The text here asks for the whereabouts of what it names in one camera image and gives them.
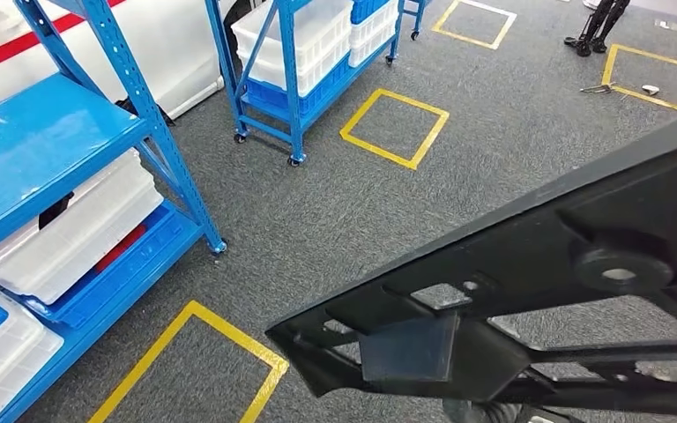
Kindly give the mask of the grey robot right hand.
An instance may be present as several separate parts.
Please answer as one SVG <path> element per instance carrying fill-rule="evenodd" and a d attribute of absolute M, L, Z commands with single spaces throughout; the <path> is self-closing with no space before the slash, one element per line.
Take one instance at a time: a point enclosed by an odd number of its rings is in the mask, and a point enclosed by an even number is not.
<path fill-rule="evenodd" d="M 512 423 L 522 410 L 520 404 L 475 403 L 450 398 L 445 398 L 442 404 L 448 419 L 457 423 Z"/>

